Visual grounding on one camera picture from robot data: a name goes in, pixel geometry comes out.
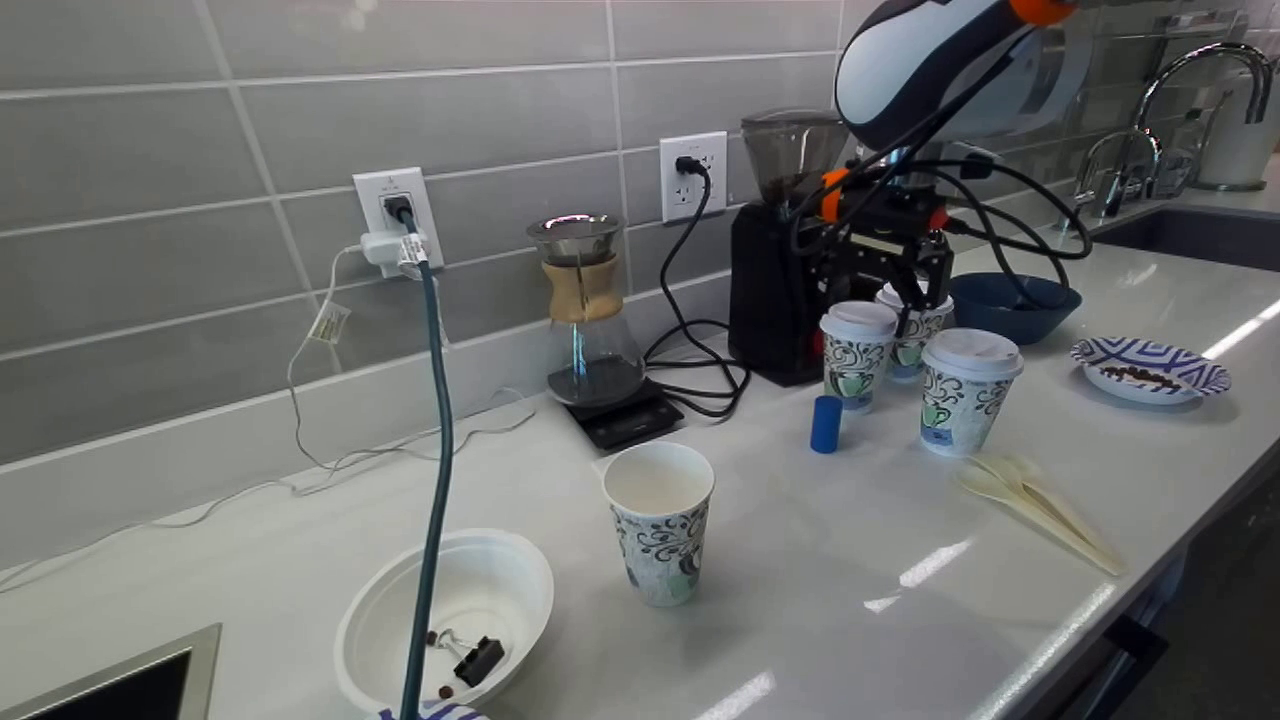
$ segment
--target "chopsticks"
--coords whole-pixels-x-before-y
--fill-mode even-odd
[[[1067,552],[1082,557],[1093,566],[1125,574],[1120,552],[1060,492],[1049,486],[1045,472],[1030,460],[978,450],[965,465],[961,475],[965,492],[998,505]]]

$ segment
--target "sink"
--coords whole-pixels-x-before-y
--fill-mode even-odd
[[[1164,213],[1094,227],[1093,239],[1280,273],[1280,216],[1164,206]]]

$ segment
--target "gray tile wall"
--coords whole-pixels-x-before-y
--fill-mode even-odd
[[[42,0],[0,25],[0,465],[275,390],[336,247],[350,170],[418,165],[451,257],[446,339],[542,315],[523,223],[625,216],[626,289],[653,289],[657,139],[733,133],[728,198],[751,198],[743,113],[829,109],[845,36],[874,0]],[[1131,113],[1154,14],[1093,0],[1088,99],[1006,139],[1067,155]],[[1242,2],[1260,27],[1263,0]],[[728,267],[708,221],[675,280]],[[338,267],[357,315],[302,381],[418,352],[410,289]]]

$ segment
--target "small blue cap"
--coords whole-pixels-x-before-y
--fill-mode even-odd
[[[841,396],[815,396],[813,401],[813,429],[808,429],[808,447],[832,457],[841,447]]]

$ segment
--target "white bowl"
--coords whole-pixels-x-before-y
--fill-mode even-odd
[[[391,560],[357,596],[336,632],[336,684],[363,711],[401,709],[410,605],[418,584],[418,549]],[[546,557],[511,532],[471,527],[446,532],[441,545],[432,632],[451,626],[457,650],[428,649],[422,703],[435,703],[441,684],[446,703],[477,703],[523,662],[553,619],[557,579]],[[466,689],[451,668],[479,635],[504,643],[504,659]]]

